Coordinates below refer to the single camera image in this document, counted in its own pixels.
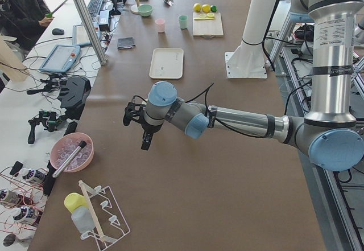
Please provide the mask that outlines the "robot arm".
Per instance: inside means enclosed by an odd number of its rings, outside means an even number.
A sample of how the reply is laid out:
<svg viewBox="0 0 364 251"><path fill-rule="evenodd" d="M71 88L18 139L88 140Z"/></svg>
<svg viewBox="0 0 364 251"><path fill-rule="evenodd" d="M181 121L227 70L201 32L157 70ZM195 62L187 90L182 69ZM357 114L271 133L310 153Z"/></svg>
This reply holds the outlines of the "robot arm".
<svg viewBox="0 0 364 251"><path fill-rule="evenodd" d="M177 18L192 15L195 2L211 2L222 10L224 36L215 39L195 38L192 29L181 30ZM182 48L185 52L184 74L174 81L178 94L192 98L210 88L208 103L247 112L281 116L283 102L275 75L266 79L228 79L223 54L237 45L245 24L250 0L175 0L173 7L163 7L151 0L154 17L165 18L165 34L145 26L151 47ZM228 129L208 129L201 138L192 139L165 124L155 134L149 150L140 149L140 130L130 136L133 161L142 170L165 171L173 175L258 176L290 172L301 174L311 164L294 148L272 139L242 136Z"/></svg>

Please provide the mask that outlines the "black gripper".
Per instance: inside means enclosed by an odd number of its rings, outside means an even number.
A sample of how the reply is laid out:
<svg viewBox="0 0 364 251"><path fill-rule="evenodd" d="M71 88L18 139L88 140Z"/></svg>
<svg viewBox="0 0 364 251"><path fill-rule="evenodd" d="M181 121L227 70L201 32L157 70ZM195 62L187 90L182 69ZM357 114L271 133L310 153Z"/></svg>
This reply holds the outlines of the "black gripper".
<svg viewBox="0 0 364 251"><path fill-rule="evenodd" d="M152 135L162 127L162 119L151 118L148 114L143 114L142 128L144 129L141 149L148 150L152 142Z"/></svg>

